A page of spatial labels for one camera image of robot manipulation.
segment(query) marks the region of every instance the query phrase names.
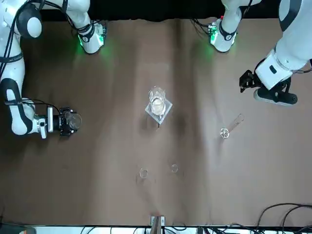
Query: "glass beaker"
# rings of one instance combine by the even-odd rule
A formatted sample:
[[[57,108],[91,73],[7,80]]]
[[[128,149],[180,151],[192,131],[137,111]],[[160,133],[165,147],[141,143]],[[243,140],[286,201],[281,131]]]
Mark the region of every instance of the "glass beaker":
[[[149,91],[149,99],[151,111],[156,116],[161,116],[165,113],[165,91],[159,86],[155,86]]]
[[[80,128],[80,126],[82,124],[82,118],[79,114],[73,114],[70,112],[66,112],[65,118],[67,119],[67,122],[72,129],[79,129]]]

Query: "glass vial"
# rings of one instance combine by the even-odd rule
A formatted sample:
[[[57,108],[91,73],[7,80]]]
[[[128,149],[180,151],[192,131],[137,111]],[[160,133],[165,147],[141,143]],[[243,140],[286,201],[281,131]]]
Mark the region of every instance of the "glass vial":
[[[178,170],[179,170],[179,168],[178,168],[178,166],[176,164],[172,164],[171,165],[171,172],[177,173]]]
[[[232,123],[227,128],[221,128],[220,136],[223,139],[227,139],[230,136],[230,132],[234,130],[241,122],[245,119],[243,114],[239,114],[236,119],[232,121]]]
[[[141,168],[141,170],[140,170],[140,177],[141,177],[142,179],[146,179],[146,178],[147,178],[147,175],[148,175],[147,170],[144,170],[143,168]]]

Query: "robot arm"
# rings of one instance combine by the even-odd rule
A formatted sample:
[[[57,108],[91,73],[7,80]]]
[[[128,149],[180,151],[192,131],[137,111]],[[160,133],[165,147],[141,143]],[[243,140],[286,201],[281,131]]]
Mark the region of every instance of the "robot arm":
[[[216,31],[211,36],[210,43],[220,52],[227,52],[234,43],[237,27],[244,17],[240,7],[258,4],[262,0],[221,0],[225,7],[223,19],[212,23]]]
[[[282,0],[279,20],[283,37],[268,56],[256,66],[254,74],[246,71],[240,78],[241,93],[260,87],[254,97],[281,105],[293,105],[297,96],[289,93],[291,76],[310,61],[312,65],[312,1]]]
[[[48,107],[47,115],[36,115],[36,103],[21,97],[25,66],[20,37],[36,38],[41,34],[38,9],[44,6],[43,3],[66,12],[87,53],[95,53],[103,46],[105,28],[90,21],[87,14],[90,2],[87,0],[4,0],[0,4],[0,19],[3,19],[0,22],[0,87],[10,110],[15,134],[40,133],[42,138],[46,138],[47,132],[57,130],[61,136],[69,136],[81,124],[77,113],[70,108],[62,108],[59,115],[53,115],[52,107]]]

